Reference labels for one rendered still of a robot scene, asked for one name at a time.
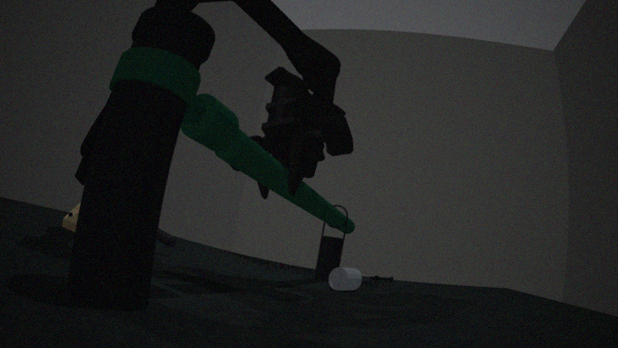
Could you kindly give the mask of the black cylinder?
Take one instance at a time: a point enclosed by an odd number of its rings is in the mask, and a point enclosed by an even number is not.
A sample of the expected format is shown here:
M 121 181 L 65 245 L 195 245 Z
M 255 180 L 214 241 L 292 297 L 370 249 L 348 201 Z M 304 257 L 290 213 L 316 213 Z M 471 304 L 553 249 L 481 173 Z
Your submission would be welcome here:
M 131 48 L 163 49 L 199 71 L 211 25 L 183 8 L 142 12 Z M 94 145 L 77 217 L 67 292 L 116 311 L 148 307 L 166 181 L 187 103 L 145 81 L 115 83 Z

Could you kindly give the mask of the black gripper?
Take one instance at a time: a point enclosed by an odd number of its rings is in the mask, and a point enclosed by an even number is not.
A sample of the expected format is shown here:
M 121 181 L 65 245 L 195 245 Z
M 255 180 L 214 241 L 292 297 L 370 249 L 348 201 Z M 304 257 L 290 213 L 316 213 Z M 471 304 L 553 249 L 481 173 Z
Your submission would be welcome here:
M 342 115 L 327 115 L 315 118 L 316 131 L 306 132 L 305 102 L 293 95 L 275 98 L 266 105 L 267 123 L 261 124 L 265 137 L 251 136 L 255 143 L 268 153 L 290 151 L 289 194 L 294 196 L 310 166 L 323 161 L 324 143 L 332 156 L 350 154 L 353 140 L 346 118 Z

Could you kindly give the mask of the grey cylinder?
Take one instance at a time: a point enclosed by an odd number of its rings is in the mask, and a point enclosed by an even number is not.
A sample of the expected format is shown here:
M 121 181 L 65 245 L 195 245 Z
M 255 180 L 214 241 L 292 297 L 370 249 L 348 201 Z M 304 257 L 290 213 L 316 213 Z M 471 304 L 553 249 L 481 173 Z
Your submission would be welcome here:
M 336 267 L 329 275 L 329 285 L 332 289 L 355 290 L 362 283 L 362 275 L 356 268 Z

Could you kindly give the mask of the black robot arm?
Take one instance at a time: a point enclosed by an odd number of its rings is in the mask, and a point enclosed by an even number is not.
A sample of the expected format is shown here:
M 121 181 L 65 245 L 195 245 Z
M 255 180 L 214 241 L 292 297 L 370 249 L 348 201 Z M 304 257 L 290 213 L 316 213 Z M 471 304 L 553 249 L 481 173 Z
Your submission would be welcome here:
M 327 115 L 346 115 L 343 109 L 333 104 L 335 82 L 340 73 L 340 61 L 323 45 L 306 36 L 271 0 L 157 0 L 155 6 L 174 6 L 192 11 L 198 3 L 221 1 L 237 3 L 279 43 L 291 64 L 302 75 L 303 81 L 279 66 L 265 76 L 265 80 L 274 86 L 272 101 L 281 96 L 293 95 L 305 102 L 306 118 L 309 122 L 306 132 L 319 130 L 314 125 L 315 118 Z M 308 92 L 308 88 L 313 94 Z M 94 145 L 109 100 L 110 97 L 81 144 L 82 160 L 75 178 L 82 185 L 86 181 Z

